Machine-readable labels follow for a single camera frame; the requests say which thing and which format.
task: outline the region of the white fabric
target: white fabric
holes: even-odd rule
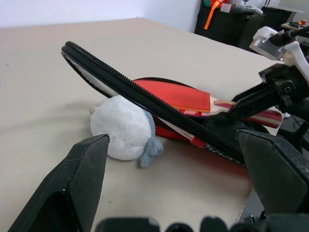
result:
[[[95,110],[90,129],[94,136],[110,135],[108,155],[118,160],[140,157],[151,137],[151,127],[144,111],[120,95],[105,100]]]

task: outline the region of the red strap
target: red strap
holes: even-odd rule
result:
[[[191,143],[199,148],[204,148],[206,143],[196,137],[193,138],[193,140],[191,140]]]
[[[159,125],[155,126],[155,134],[164,138],[168,139],[177,139],[181,141],[189,141],[187,138],[183,137],[181,134],[178,134],[175,131],[168,130],[164,127],[161,127]]]

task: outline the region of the blue plush tail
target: blue plush tail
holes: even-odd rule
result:
[[[163,146],[161,142],[155,138],[150,137],[146,143],[143,154],[140,156],[140,166],[142,168],[148,167],[153,163],[154,157],[161,155],[163,152]]]

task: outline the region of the ping pong paddle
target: ping pong paddle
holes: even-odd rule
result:
[[[185,115],[191,117],[206,118],[219,113],[228,112],[236,104],[233,101],[219,101],[209,93],[186,86],[182,83],[165,82],[160,78],[138,79],[134,82],[157,97],[161,98]],[[265,110],[246,121],[255,122],[264,126],[277,128],[282,121],[282,114],[273,110]]]

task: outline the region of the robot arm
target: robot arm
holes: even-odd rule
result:
[[[230,117],[250,117],[272,106],[289,113],[290,110],[295,112],[295,106],[306,105],[303,100],[309,96],[309,64],[295,41],[299,31],[277,32],[269,27],[257,31],[250,48],[284,64],[278,63],[261,71],[262,83],[233,99],[237,103],[229,111]],[[309,110],[304,111],[298,110],[295,115],[308,121]]]

